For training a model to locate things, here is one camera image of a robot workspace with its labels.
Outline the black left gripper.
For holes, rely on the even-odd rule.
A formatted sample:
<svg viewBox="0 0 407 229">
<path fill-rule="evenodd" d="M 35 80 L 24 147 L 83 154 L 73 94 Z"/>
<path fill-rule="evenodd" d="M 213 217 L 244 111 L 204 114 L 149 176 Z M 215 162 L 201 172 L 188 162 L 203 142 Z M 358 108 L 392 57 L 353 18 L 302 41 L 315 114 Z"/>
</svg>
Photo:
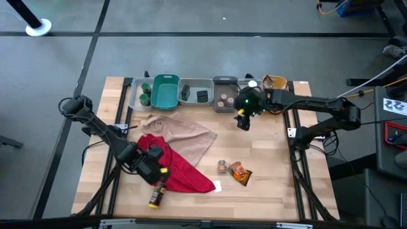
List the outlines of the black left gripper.
<svg viewBox="0 0 407 229">
<path fill-rule="evenodd" d="M 136 165 L 136 171 L 148 184 L 153 185 L 153 191 L 160 187 L 166 189 L 169 180 L 169 169 L 159 163 L 163 150 L 159 146 L 152 146 L 147 151 L 139 150 L 141 160 Z"/>
</svg>

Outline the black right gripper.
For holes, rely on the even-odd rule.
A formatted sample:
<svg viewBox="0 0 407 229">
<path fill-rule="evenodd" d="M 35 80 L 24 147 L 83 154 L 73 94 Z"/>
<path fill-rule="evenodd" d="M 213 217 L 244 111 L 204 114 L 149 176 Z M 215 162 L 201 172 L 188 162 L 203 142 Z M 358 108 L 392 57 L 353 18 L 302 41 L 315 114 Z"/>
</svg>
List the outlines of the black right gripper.
<svg viewBox="0 0 407 229">
<path fill-rule="evenodd" d="M 241 89 L 235 98 L 235 109 L 237 110 L 237 115 L 234 119 L 237 122 L 237 127 L 244 131 L 250 129 L 250 116 L 270 112 L 260 87 L 245 87 Z"/>
</svg>

